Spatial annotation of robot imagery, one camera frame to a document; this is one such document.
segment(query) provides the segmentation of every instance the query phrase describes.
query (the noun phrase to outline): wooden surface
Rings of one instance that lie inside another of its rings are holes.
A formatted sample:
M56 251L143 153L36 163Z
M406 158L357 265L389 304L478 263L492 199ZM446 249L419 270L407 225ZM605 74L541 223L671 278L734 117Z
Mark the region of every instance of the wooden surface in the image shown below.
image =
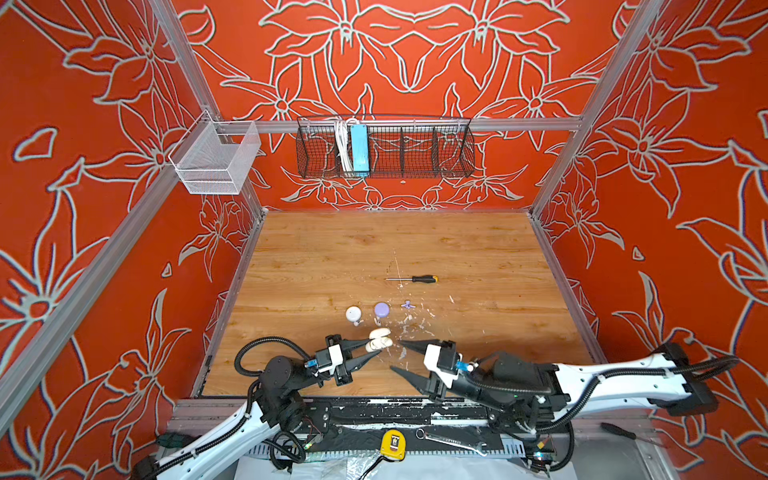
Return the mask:
M427 274L439 282L384 280ZM406 300L417 308L403 309ZM353 373L351 384L303 395L418 395L389 370L426 374L423 356L397 345L400 338L452 339L465 359L504 349L535 362L591 362L524 214L270 212L204 394L245 394L252 379L235 372L233 359L252 339L285 336L312 355L327 335L367 338L378 328L377 302L392 309L382 324L396 344ZM351 305L363 311L358 327L344 316ZM261 369L290 354L265 344L243 365Z

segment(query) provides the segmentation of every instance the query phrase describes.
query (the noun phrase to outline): purple object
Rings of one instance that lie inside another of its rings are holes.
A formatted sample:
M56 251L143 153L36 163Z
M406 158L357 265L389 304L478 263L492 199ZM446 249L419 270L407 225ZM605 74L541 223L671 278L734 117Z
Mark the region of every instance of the purple object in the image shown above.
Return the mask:
M376 306L373 307L373 312L377 317L384 318L389 315L389 305L384 302L378 302Z

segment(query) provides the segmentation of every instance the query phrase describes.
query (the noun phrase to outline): red floral wallpaper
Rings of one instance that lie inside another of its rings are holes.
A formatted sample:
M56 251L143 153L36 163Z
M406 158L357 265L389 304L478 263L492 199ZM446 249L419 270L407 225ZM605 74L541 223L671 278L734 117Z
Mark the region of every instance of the red floral wallpaper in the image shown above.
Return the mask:
M228 119L400 113L578 116L637 3L622 0L174 0ZM250 176L280 210L498 209L533 202L567 132L477 135L456 180L304 180L291 135L263 139Z
M610 361L668 340L720 409L653 415L683 478L768 475L768 5L669 1L542 223Z
M0 374L200 113L145 0L0 7ZM0 439L0 476L124 478L189 395L254 219L178 185Z

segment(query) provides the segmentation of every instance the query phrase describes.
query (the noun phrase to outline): wall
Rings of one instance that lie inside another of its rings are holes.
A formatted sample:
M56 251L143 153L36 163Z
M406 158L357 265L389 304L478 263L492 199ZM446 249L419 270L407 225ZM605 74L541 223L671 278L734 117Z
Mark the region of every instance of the wall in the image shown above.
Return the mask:
M223 115L578 116L635 9L588 0L174 0ZM481 134L456 180L305 180L288 134L265 135L250 176L279 210L525 208L567 138Z
M0 8L0 372L200 113L144 0ZM188 396L253 226L176 186L0 439L0 476L124 478Z
M766 25L762 2L667 2L542 219L610 361L742 359L716 413L653 416L683 478L768 475Z

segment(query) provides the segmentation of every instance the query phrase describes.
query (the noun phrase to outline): yellow tape measure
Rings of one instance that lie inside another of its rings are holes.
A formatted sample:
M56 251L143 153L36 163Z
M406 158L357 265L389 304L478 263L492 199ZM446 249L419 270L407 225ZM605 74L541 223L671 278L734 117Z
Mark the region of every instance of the yellow tape measure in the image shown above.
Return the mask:
M406 437L397 430L389 430L384 434L379 453L392 460L403 460L406 457Z

